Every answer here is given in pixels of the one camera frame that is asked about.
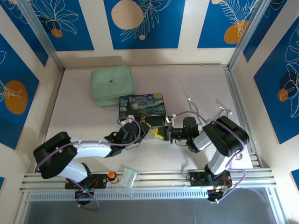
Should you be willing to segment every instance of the white wall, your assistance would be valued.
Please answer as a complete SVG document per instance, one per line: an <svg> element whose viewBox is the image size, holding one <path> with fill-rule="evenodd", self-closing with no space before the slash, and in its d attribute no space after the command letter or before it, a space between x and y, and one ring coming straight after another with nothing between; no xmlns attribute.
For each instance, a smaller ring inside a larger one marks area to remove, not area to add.
<svg viewBox="0 0 299 224"><path fill-rule="evenodd" d="M299 168L299 135L278 144L253 76L299 16L298 3L298 0L287 1L249 63L245 57L241 57L233 71L259 154L266 165L272 168L282 205L294 222L299 222L299 194L290 172Z"/></svg>
<svg viewBox="0 0 299 224"><path fill-rule="evenodd" d="M61 75L50 59L43 67L1 7L0 33L40 81L16 150L0 144L0 176L5 177L0 193L0 219L1 224L6 224L11 218L21 182L33 158L32 152L41 142L49 99Z"/></svg>
<svg viewBox="0 0 299 224"><path fill-rule="evenodd" d="M197 49L210 0L186 0L178 49L113 50L103 0L79 0L94 51L64 51L64 67L228 63L234 48Z"/></svg>

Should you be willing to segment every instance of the orange cap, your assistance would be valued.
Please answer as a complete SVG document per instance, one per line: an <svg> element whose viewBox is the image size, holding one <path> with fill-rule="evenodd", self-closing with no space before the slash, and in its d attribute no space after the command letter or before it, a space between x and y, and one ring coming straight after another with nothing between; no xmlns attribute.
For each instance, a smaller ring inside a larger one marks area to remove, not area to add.
<svg viewBox="0 0 299 224"><path fill-rule="evenodd" d="M109 178L109 179L113 179L113 178L115 178L115 172L110 171L110 172L108 173L108 178Z"/></svg>

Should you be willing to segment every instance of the blue poster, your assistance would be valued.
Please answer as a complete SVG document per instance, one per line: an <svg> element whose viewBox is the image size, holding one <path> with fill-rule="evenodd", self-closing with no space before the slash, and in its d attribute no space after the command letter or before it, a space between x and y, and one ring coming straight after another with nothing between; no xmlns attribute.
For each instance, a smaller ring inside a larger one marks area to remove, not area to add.
<svg viewBox="0 0 299 224"><path fill-rule="evenodd" d="M4 178L0 176L0 190L2 188L3 183L4 183Z"/></svg>
<svg viewBox="0 0 299 224"><path fill-rule="evenodd" d="M297 190L299 190L299 169L296 169L296 170L292 171L291 175L294 179Z"/></svg>
<svg viewBox="0 0 299 224"><path fill-rule="evenodd" d="M211 0L198 48L234 48L259 0Z"/></svg>
<svg viewBox="0 0 299 224"><path fill-rule="evenodd" d="M39 81L0 35L0 143L15 149Z"/></svg>
<svg viewBox="0 0 299 224"><path fill-rule="evenodd" d="M254 80L279 143L299 134L299 17Z"/></svg>
<svg viewBox="0 0 299 224"><path fill-rule="evenodd" d="M275 21L286 1L287 0L272 0L270 2L266 12L261 18L261 21L259 22L243 52L247 62L249 62L249 60L251 59L253 53L265 37L266 33L270 29L272 23Z"/></svg>
<svg viewBox="0 0 299 224"><path fill-rule="evenodd" d="M113 49L178 48L185 0L104 0Z"/></svg>
<svg viewBox="0 0 299 224"><path fill-rule="evenodd" d="M3 7L11 21L19 30L19 32L22 34L28 45L34 51L37 58L40 60L43 66L45 66L48 60L48 54L44 50L43 46L37 39L30 26L28 25L23 14L20 12L18 6L13 2L15 1L0 0L0 5Z"/></svg>
<svg viewBox="0 0 299 224"><path fill-rule="evenodd" d="M1 1L14 5L11 0ZM78 0L31 0L29 3L56 51L94 50ZM19 8L14 6L13 11L6 11L11 19L14 18L13 22L20 33L23 36L26 32L34 34L29 25L24 25L27 24L25 18L15 15Z"/></svg>

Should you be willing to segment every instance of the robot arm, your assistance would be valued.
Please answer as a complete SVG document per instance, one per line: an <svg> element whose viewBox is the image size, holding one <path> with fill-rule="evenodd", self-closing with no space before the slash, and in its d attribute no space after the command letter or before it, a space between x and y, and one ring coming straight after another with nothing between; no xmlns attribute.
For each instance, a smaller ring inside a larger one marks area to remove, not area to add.
<svg viewBox="0 0 299 224"><path fill-rule="evenodd" d="M66 132L61 132L33 152L38 163L36 169L39 168L44 179L63 176L71 182L75 182L73 185L72 183L67 184L67 181L66 189L78 189L78 186L81 186L80 189L105 188L106 181L103 180L106 180L107 175L92 174L86 164L79 164L72 160L89 156L111 157L120 154L126 146L133 143L140 144L146 134L151 131L151 126L144 120L141 120L140 123L133 121L134 123L126 123L118 132L104 137L108 142L71 142L70 136ZM170 141L170 143L173 139L186 140L189 150L194 153L202 151L213 143L217 151L205 166L205 171L189 173L191 186L221 186L222 179L230 177L230 173L227 171L227 158L234 157L236 153L239 153L249 142L249 136L225 116L205 125L201 133L199 133L194 117L184 118L183 124L183 128L174 128L171 122L169 126L154 130L153 134L159 139Z"/></svg>
<svg viewBox="0 0 299 224"><path fill-rule="evenodd" d="M183 128L174 128L172 119L173 117L168 117L166 120L169 122L169 126L159 127L153 131L153 134L159 139L170 141L170 143L173 139L187 140L188 149L193 153L198 153L213 143L217 151L206 165L205 178L201 179L199 186L221 183L220 178L227 172L227 158L245 147L249 142L248 134L226 116L203 126L201 133L198 131L194 117L184 118Z"/></svg>
<svg viewBox="0 0 299 224"><path fill-rule="evenodd" d="M108 143L101 141L71 142L71 137L67 132L60 132L34 150L33 155L38 164L37 168L44 179L62 176L83 186L89 182L92 174L86 164L76 163L72 161L73 159L118 155L127 145L140 144L150 130L151 126L145 122L128 122L118 132L112 132L109 136L104 137Z"/></svg>

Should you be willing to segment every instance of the mint green pouch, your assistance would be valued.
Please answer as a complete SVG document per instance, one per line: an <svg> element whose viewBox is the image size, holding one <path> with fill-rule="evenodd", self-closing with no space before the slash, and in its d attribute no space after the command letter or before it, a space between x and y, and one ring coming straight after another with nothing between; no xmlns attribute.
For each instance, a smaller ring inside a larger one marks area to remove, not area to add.
<svg viewBox="0 0 299 224"><path fill-rule="evenodd" d="M92 95L99 107L117 105L120 96L133 95L134 78L130 67L97 69L91 74Z"/></svg>

